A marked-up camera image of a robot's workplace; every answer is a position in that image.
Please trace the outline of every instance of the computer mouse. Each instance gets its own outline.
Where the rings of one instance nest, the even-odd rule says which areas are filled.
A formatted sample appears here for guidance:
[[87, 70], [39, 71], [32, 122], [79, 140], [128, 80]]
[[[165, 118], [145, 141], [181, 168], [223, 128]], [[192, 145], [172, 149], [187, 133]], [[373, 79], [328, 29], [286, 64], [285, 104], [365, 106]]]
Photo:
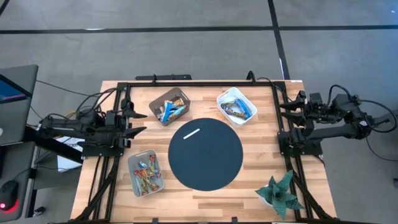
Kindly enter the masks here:
[[9, 210], [15, 205], [18, 195], [18, 183], [14, 180], [7, 181], [0, 188], [0, 209]]

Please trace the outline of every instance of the laptop screen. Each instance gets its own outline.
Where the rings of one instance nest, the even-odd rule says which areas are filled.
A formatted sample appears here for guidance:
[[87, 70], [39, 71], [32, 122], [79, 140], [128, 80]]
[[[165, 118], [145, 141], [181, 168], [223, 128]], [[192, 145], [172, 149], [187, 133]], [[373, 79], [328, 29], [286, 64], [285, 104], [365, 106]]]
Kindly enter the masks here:
[[17, 101], [25, 99], [27, 96], [23, 92], [0, 80], [0, 103], [5, 101]]

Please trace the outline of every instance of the container of candy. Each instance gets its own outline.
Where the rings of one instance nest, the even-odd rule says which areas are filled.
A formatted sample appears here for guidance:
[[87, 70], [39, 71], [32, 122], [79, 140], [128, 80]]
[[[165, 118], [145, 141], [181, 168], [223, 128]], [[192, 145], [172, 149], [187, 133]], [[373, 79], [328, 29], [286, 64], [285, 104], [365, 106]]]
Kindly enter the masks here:
[[136, 197], [153, 194], [164, 188], [164, 179], [154, 150], [133, 155], [127, 160], [132, 191]]
[[172, 88], [149, 103], [149, 108], [163, 126], [167, 126], [189, 111], [191, 101], [180, 88]]
[[[234, 104], [235, 102], [243, 103], [245, 105], [245, 107], [248, 109], [248, 113], [245, 113], [248, 114], [247, 117], [241, 118], [239, 116], [230, 115], [226, 112], [226, 110], [224, 110], [224, 108], [221, 107], [221, 104]], [[217, 107], [235, 128], [241, 127], [246, 122], [248, 122], [254, 115], [257, 114], [257, 108], [236, 87], [230, 88], [229, 90], [225, 91], [217, 97]], [[244, 113], [244, 111], [237, 108], [237, 106], [233, 106], [231, 109], [233, 111], [237, 111], [238, 113], [242, 113], [242, 115]]]

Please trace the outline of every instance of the black circular mat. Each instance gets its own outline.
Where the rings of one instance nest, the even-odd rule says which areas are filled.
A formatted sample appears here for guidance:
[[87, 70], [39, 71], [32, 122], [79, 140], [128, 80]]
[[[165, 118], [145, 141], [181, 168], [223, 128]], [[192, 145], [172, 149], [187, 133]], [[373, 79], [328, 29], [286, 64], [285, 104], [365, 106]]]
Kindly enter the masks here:
[[238, 135], [224, 122], [211, 118], [189, 121], [175, 132], [169, 146], [173, 174], [196, 190], [217, 190], [238, 174], [243, 149]]

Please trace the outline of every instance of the white marker line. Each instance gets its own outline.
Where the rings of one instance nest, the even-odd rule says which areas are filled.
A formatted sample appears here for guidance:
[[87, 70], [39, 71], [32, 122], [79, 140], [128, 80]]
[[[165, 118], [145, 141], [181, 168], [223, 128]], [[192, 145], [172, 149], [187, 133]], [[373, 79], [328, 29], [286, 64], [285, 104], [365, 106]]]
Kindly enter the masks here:
[[196, 130], [194, 130], [194, 131], [192, 131], [191, 133], [187, 134], [187, 135], [184, 137], [184, 139], [187, 139], [187, 138], [191, 137], [191, 135], [193, 135], [193, 134], [197, 133], [198, 131], [200, 131], [200, 129], [199, 129], [199, 128], [198, 128], [198, 129], [196, 129]]

